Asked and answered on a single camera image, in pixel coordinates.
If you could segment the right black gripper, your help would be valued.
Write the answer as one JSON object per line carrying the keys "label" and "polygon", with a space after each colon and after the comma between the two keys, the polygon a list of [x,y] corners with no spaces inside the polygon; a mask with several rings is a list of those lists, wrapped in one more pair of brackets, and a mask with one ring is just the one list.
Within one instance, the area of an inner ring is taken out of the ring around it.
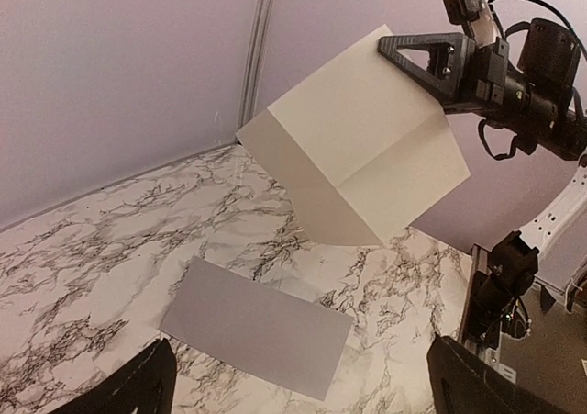
{"label": "right black gripper", "polygon": [[471,38],[456,32],[383,36],[378,53],[442,106],[459,102],[466,76],[462,93],[471,97],[472,111],[496,127],[579,127],[579,41],[553,21],[521,21],[476,51]]}

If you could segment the cream paper letter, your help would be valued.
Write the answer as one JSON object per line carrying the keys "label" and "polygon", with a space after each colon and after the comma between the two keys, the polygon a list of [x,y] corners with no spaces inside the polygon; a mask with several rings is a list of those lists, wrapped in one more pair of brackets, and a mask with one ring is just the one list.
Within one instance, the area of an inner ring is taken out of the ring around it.
{"label": "cream paper letter", "polygon": [[377,51],[381,26],[238,131],[316,243],[382,245],[467,180],[438,101]]}

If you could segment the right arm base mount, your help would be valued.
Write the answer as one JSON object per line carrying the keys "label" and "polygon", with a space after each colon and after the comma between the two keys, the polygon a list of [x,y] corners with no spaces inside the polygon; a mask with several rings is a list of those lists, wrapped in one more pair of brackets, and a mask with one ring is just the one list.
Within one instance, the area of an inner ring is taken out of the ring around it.
{"label": "right arm base mount", "polygon": [[502,323],[515,302],[533,285],[538,270],[537,248],[508,246],[497,254],[475,245],[458,341],[482,356],[499,348]]}

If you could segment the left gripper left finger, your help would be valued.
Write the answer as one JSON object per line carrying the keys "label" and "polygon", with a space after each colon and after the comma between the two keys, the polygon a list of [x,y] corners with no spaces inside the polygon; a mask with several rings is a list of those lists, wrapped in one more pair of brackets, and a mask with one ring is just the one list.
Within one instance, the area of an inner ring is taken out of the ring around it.
{"label": "left gripper left finger", "polygon": [[102,383],[52,413],[170,413],[176,376],[169,341],[156,340]]}

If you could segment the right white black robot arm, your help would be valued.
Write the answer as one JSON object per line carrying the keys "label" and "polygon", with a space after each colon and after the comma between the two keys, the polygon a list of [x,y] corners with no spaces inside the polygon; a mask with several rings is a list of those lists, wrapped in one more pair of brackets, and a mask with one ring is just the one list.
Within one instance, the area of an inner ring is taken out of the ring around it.
{"label": "right white black robot arm", "polygon": [[484,345],[498,342],[502,321],[514,317],[540,262],[586,209],[586,117],[574,86],[580,43],[568,28],[542,18],[506,32],[519,31],[526,40],[517,65],[503,37],[482,45],[461,33],[384,36],[377,45],[446,114],[480,117],[480,136],[487,127],[512,131],[509,151],[494,155],[496,161],[542,147],[577,164],[568,184],[535,218],[493,247],[488,273],[473,277],[463,336]]}

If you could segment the grey envelope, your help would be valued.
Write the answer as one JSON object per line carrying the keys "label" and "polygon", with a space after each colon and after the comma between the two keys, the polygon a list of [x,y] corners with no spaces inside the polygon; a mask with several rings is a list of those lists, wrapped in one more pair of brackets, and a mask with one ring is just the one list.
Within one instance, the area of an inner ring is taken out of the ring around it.
{"label": "grey envelope", "polygon": [[247,374],[325,399],[353,319],[195,259],[161,330]]}

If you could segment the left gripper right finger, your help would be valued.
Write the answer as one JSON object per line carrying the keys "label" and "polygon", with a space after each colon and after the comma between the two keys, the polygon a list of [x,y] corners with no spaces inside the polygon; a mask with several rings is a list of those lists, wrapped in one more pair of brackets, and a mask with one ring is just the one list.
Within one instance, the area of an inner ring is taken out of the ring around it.
{"label": "left gripper right finger", "polygon": [[507,339],[510,380],[449,336],[437,335],[427,352],[437,413],[576,413],[578,352],[536,341]]}

